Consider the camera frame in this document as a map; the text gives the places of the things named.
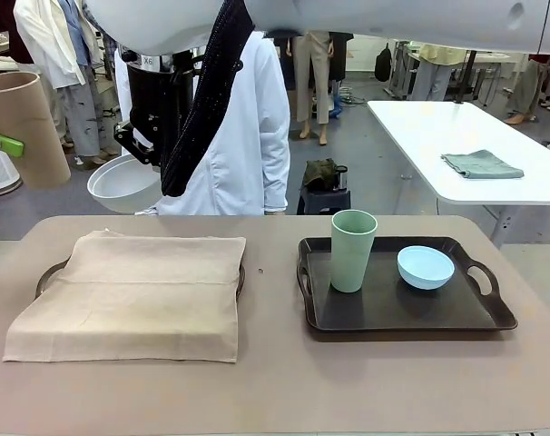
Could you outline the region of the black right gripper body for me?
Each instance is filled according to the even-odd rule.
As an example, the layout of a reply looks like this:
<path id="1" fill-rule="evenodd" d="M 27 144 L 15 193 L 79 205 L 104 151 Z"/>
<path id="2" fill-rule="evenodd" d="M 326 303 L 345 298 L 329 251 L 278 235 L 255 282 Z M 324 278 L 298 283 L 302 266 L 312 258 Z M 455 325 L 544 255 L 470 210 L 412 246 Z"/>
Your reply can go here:
<path id="1" fill-rule="evenodd" d="M 132 103 L 132 126 L 144 137 L 160 137 L 164 96 L 170 89 L 172 74 L 143 70 L 135 64 L 128 64 L 127 72 Z"/>

